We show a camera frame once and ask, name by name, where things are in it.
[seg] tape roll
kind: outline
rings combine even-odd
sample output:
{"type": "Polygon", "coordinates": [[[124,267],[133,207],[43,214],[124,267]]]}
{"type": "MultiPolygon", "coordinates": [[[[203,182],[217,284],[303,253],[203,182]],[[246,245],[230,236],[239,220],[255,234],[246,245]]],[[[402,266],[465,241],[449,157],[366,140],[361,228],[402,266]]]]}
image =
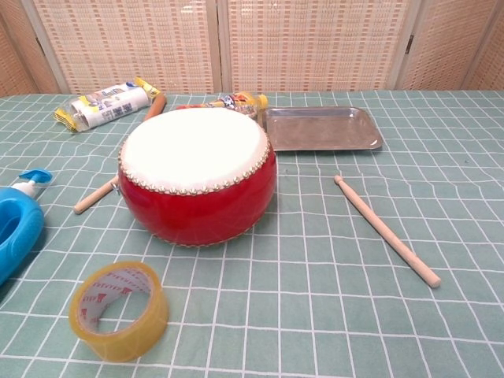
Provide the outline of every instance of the tape roll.
{"type": "Polygon", "coordinates": [[[161,338],[168,323],[168,302],[154,270],[138,261],[107,265],[91,275],[76,291],[69,310],[72,330],[101,359],[125,362],[146,353],[161,338]],[[142,315],[117,332],[98,332],[103,311],[122,295],[148,294],[142,315]]]}

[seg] red drum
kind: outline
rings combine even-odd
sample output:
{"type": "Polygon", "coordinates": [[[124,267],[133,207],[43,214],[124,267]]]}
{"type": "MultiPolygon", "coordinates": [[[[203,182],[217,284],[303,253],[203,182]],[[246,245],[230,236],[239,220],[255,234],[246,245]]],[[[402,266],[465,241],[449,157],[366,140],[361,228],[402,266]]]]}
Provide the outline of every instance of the red drum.
{"type": "Polygon", "coordinates": [[[134,217],[185,246],[223,242],[264,214],[276,186],[276,155],[248,116],[221,108],[150,118],[119,154],[119,185],[134,217]]]}

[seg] stainless steel tray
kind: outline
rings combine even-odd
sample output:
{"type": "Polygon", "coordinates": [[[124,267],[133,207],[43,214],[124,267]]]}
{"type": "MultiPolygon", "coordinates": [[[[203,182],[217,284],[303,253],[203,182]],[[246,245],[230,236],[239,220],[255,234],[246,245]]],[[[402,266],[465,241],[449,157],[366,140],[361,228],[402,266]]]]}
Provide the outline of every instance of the stainless steel tray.
{"type": "Polygon", "coordinates": [[[259,124],[275,151],[374,150],[384,142],[371,117],[354,107],[268,108],[259,124]]]}

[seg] woven screen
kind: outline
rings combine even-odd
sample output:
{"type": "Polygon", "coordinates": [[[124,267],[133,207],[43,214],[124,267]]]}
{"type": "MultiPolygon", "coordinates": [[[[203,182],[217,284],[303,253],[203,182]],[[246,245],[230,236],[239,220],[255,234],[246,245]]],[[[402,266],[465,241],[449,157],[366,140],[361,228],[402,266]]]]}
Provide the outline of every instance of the woven screen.
{"type": "Polygon", "coordinates": [[[16,44],[20,57],[31,73],[39,93],[59,93],[59,87],[20,0],[1,0],[0,13],[16,44]]]}
{"type": "Polygon", "coordinates": [[[427,2],[398,89],[459,89],[495,1],[427,2]]]}
{"type": "Polygon", "coordinates": [[[470,78],[469,89],[504,90],[504,7],[470,78]]]}
{"type": "Polygon", "coordinates": [[[0,19],[0,97],[24,95],[36,91],[35,84],[21,63],[0,19]]]}
{"type": "Polygon", "coordinates": [[[34,3],[72,93],[135,75],[162,91],[213,91],[204,0],[34,3]]]}
{"type": "Polygon", "coordinates": [[[410,1],[228,0],[233,90],[385,87],[410,1]]]}

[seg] white pump nozzle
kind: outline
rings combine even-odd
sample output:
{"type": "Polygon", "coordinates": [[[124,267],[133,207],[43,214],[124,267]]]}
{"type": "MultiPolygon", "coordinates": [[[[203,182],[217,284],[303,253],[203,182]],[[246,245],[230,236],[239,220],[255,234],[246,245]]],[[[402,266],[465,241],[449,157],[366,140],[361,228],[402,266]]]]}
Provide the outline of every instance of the white pump nozzle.
{"type": "Polygon", "coordinates": [[[30,197],[35,197],[35,184],[36,183],[47,183],[53,178],[50,172],[44,169],[33,169],[19,175],[22,179],[29,179],[27,183],[15,183],[12,187],[18,191],[22,191],[30,197]]]}

